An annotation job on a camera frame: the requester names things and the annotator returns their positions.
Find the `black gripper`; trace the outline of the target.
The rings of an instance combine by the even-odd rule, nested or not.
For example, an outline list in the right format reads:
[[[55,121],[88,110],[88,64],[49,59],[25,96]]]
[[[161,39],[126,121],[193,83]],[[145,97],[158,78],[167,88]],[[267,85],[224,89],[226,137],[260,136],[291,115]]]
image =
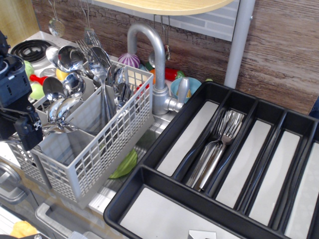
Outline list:
[[[0,58],[0,138],[17,132],[24,150],[29,151],[43,140],[42,124],[28,101],[31,86],[22,58]]]

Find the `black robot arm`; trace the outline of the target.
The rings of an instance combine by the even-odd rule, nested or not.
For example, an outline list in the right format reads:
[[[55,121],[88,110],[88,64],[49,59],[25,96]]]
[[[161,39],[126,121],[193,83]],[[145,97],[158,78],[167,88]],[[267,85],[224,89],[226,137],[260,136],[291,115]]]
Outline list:
[[[24,61],[9,54],[7,36],[0,34],[0,139],[31,150],[42,141],[41,121],[28,100],[32,93]]]

